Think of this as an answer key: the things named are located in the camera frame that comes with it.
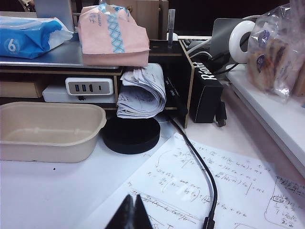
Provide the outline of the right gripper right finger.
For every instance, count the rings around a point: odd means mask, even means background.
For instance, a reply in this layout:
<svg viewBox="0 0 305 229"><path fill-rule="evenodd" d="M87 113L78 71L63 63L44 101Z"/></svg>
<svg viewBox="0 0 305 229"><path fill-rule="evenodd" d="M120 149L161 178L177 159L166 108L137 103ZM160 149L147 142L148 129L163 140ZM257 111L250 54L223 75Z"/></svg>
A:
<svg viewBox="0 0 305 229"><path fill-rule="evenodd" d="M136 196L133 214L133 226L135 229L152 229L152 225L140 195Z"/></svg>

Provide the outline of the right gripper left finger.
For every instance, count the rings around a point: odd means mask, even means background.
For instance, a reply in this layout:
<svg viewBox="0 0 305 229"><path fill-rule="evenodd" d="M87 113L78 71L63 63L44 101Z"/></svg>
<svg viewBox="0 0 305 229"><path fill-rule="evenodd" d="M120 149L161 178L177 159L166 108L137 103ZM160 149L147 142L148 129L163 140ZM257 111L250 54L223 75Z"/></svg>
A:
<svg viewBox="0 0 305 229"><path fill-rule="evenodd" d="M106 229L134 229L133 221L134 209L133 198L128 194L119 208L116 210Z"/></svg>

